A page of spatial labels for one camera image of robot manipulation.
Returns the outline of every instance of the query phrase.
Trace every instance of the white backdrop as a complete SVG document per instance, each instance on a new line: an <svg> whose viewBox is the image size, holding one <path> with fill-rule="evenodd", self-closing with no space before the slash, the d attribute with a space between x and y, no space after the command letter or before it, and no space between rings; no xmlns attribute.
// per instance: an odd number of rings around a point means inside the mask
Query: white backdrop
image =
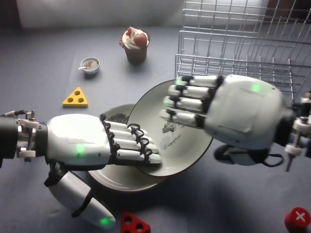
<svg viewBox="0 0 311 233"><path fill-rule="evenodd" d="M261 6L262 1L248 0L248 5ZM217 3L230 4L231 0ZM246 0L232 0L235 5L245 3ZM24 28L180 26L184 8L184 0L17 0L17 4ZM248 13L258 12L255 9Z"/></svg>

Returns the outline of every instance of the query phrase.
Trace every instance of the red triangle block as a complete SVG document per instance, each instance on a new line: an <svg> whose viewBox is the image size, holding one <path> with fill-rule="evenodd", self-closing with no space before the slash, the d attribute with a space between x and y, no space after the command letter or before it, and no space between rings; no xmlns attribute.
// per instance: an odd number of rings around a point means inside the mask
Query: red triangle block
<svg viewBox="0 0 311 233"><path fill-rule="evenodd" d="M124 211L122 215L121 233L150 233L151 227L139 218Z"/></svg>

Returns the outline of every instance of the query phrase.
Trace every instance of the metal wire basket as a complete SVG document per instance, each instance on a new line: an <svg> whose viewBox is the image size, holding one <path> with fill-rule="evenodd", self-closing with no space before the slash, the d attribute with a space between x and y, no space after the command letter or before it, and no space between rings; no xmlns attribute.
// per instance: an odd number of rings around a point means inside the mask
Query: metal wire basket
<svg viewBox="0 0 311 233"><path fill-rule="evenodd" d="M186 0L176 78L238 74L269 82L295 100L311 74L311 10L268 1ZM305 19L293 16L304 15Z"/></svg>

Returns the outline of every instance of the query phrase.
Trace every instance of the cupcake frosting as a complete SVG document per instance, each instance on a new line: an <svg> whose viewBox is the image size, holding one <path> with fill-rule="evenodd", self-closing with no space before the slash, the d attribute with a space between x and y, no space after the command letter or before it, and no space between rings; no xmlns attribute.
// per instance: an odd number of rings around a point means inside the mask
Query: cupcake frosting
<svg viewBox="0 0 311 233"><path fill-rule="evenodd" d="M145 34L146 38L147 38L147 44L146 46L149 45L149 40L148 40L148 36L146 33L144 33L142 30L139 29L135 29L130 27L130 34L129 34L129 30L127 30L123 36L122 36L122 43L124 44L124 46L126 46L129 50L132 49L141 49L141 47L139 47L135 42L134 42L134 38L139 36L140 34Z"/></svg>

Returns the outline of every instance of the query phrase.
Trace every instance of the plate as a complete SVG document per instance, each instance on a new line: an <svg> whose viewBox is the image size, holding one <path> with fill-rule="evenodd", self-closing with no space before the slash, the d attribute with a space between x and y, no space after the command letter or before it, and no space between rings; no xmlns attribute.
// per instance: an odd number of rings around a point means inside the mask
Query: plate
<svg viewBox="0 0 311 233"><path fill-rule="evenodd" d="M127 124L135 105L127 104L105 112L106 120ZM123 192L138 192L151 188L164 180L162 177L148 176L134 166L107 165L89 174L102 185Z"/></svg>
<svg viewBox="0 0 311 233"><path fill-rule="evenodd" d="M136 123L148 132L159 148L159 166L140 166L140 171L163 177L179 173L198 161L209 148L212 137L204 130L168 123L159 116L166 107L163 99L175 80L161 83L149 90L135 105L128 123Z"/></svg>

